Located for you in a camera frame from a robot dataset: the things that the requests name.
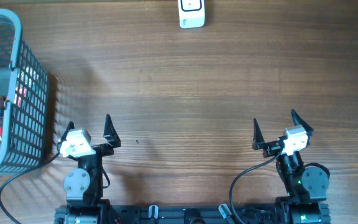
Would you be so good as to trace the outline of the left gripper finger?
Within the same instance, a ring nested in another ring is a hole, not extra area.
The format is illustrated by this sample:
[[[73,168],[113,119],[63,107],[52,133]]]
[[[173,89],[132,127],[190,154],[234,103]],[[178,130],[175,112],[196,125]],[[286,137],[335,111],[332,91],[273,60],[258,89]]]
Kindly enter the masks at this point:
[[[68,135],[68,133],[69,133],[72,129],[74,129],[74,128],[75,128],[74,122],[70,121],[70,122],[68,123],[68,126],[67,126],[65,132],[63,133],[63,135],[62,135],[61,138],[60,138],[60,142],[66,141],[66,140],[67,140],[67,135]]]
[[[121,147],[121,140],[113,126],[111,116],[106,115],[103,137],[112,147]]]

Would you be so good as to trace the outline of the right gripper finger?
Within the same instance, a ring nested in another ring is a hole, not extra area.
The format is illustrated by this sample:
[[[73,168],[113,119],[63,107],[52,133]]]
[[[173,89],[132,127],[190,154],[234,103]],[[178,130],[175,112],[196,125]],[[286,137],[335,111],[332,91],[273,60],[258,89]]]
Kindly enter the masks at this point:
[[[254,118],[254,137],[252,141],[252,148],[254,150],[263,149],[265,145],[264,137],[260,130],[257,120]]]
[[[295,126],[302,125],[308,136],[313,135],[314,129],[294,109],[291,109],[291,117]]]

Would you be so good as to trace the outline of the red white small carton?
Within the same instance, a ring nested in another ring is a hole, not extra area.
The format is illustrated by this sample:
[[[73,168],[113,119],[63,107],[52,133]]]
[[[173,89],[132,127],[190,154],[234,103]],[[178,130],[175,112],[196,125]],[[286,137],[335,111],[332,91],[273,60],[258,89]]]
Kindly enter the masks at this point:
[[[39,75],[30,66],[27,66],[23,71],[17,74],[14,103],[18,107],[21,107],[21,104],[24,100],[31,99],[31,94],[33,91],[36,93],[38,92],[38,79]]]

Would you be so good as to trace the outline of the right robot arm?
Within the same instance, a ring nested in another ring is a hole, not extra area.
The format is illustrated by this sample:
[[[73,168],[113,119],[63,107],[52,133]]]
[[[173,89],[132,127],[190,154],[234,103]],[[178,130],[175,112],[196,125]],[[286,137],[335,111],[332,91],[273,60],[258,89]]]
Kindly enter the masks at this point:
[[[247,223],[330,223],[327,199],[330,172],[325,166],[305,164],[300,151],[310,145],[314,129],[291,110],[294,125],[285,128],[283,136],[266,142],[254,120],[253,149],[263,156],[274,157],[276,170],[284,183],[287,196],[274,203],[248,205],[243,209]]]

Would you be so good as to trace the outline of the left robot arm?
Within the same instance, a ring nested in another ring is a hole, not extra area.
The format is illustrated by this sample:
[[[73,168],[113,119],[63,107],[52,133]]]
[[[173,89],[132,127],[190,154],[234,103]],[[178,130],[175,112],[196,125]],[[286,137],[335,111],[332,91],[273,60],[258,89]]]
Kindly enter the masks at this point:
[[[91,145],[91,136],[83,128],[74,128],[73,122],[59,142],[63,157],[77,161],[78,167],[71,170],[63,181],[66,192],[66,207],[55,211],[55,223],[59,224],[108,224],[120,223],[121,219],[110,200],[103,199],[103,190],[108,188],[103,180],[110,182],[103,168],[103,157],[114,154],[121,140],[114,129],[112,119],[106,115],[103,144]]]

